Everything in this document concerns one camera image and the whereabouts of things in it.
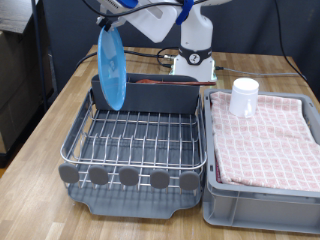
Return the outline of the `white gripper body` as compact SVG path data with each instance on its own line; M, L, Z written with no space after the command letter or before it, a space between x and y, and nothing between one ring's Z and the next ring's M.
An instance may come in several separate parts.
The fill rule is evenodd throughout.
M173 6L175 0L114 0L117 12L127 12L138 7L153 4L137 12L124 16L124 19L136 27L154 43L162 42L174 25L182 8Z

